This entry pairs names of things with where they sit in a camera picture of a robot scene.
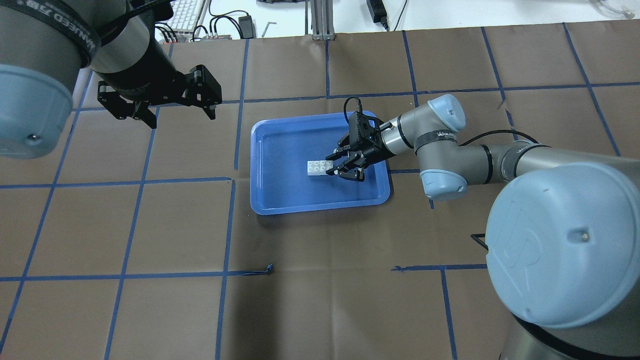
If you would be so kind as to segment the white block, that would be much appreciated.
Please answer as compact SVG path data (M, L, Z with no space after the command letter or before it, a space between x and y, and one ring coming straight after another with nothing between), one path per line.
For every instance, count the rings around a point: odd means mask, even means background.
M330 160L323 160L321 162L321 166L320 166L321 170L324 171L324 173L328 176L333 176L336 172L335 166L334 166L334 161L330 161Z
M326 175L325 172L321 169L322 161L323 160L307 161L307 164L306 164L307 176L313 177L313 176L324 176L324 175Z

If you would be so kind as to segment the blue plastic tray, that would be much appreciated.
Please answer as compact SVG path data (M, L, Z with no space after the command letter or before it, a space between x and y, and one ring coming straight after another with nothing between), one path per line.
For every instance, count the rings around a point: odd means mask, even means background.
M357 182L326 174L339 161L326 157L349 130L338 112L275 118L250 133L250 205L259 215L370 207L391 195L384 162L365 169Z

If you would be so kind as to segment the white keyboard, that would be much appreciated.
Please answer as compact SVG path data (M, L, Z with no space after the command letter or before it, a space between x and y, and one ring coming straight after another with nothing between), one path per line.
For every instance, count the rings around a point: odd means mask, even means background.
M208 0L174 0L170 2L172 16L162 20L176 34L192 34L196 26L201 25L202 14L208 6Z

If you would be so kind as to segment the black power adapter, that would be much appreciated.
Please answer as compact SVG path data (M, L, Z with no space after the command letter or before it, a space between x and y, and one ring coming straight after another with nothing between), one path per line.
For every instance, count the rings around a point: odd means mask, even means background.
M241 39L254 39L255 38L255 27L253 17L249 14L245 16L240 16L238 18L238 27L240 29L240 38Z

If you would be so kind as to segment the brown paper mat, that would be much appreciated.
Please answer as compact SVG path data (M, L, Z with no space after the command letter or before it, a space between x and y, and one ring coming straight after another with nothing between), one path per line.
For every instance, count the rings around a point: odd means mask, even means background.
M117 120L82 69L55 150L1 159L3 360L496 360L512 318L470 234L503 185L432 204L411 150L309 177L345 99L386 121L451 93L459 142L639 157L638 20L162 49L211 68L215 120Z

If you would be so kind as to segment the aluminium frame post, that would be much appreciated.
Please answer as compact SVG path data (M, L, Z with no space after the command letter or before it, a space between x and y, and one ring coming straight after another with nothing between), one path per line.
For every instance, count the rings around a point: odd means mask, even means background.
M333 0L306 0L305 11L306 27L313 40L333 41L336 38Z

